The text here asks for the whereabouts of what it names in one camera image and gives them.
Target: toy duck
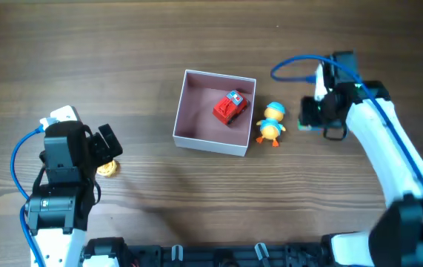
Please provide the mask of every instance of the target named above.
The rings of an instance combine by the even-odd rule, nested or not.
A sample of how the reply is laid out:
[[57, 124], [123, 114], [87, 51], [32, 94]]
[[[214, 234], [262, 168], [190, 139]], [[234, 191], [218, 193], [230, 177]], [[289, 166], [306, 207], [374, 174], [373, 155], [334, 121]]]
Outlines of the toy duck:
[[261, 137], [256, 141], [260, 144], [265, 139], [273, 140], [272, 146], [274, 148], [279, 146], [277, 136], [280, 136], [281, 131], [286, 131], [285, 127], [279, 124], [284, 118], [285, 108], [278, 102], [270, 103], [264, 111], [265, 119], [258, 121], [257, 125], [261, 126]]

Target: wooden tabletop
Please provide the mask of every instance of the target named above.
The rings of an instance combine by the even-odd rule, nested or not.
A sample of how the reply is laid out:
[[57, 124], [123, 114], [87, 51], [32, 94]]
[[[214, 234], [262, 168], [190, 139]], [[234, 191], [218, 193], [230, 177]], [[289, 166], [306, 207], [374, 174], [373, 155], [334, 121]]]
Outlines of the wooden tabletop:
[[[316, 241], [368, 229], [384, 210], [358, 140], [297, 129], [313, 86], [274, 82], [270, 69], [303, 53], [356, 50], [366, 79], [383, 81], [423, 156], [423, 1], [166, 1], [0, 5], [0, 266], [27, 266], [12, 149], [39, 119], [76, 106], [93, 130], [109, 123], [124, 148], [88, 238], [129, 245]], [[303, 62], [284, 74], [312, 73]], [[281, 147], [246, 157], [177, 148], [172, 131], [185, 69], [257, 79], [256, 110], [289, 110]], [[42, 136], [16, 161], [30, 192]]]

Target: cardboard box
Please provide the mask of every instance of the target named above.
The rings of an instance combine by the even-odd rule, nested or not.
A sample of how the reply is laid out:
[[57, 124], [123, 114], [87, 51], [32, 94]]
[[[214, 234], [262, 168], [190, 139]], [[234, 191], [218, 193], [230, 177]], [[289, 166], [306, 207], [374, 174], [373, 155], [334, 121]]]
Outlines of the cardboard box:
[[[230, 125], [224, 125], [213, 115], [213, 108], [232, 90], [249, 100], [250, 106]], [[186, 70], [173, 129], [175, 145], [244, 156], [249, 145], [255, 95], [255, 79]]]

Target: red toy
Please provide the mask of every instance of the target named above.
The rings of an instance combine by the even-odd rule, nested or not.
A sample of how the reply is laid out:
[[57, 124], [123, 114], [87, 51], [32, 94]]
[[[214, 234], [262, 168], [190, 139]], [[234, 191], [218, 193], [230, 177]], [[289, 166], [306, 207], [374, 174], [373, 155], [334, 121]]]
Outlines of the red toy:
[[216, 104], [213, 109], [213, 115], [220, 122], [229, 125], [247, 106], [248, 100], [239, 94], [238, 91], [232, 90]]

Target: red object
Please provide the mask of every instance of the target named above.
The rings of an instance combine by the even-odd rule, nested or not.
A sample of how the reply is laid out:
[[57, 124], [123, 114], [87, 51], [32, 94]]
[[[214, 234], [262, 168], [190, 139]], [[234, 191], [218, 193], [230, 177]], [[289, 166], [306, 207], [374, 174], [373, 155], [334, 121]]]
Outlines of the red object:
[[234, 119], [247, 108], [247, 99], [232, 90], [228, 95], [223, 97], [213, 109], [213, 115], [220, 122], [229, 125]]

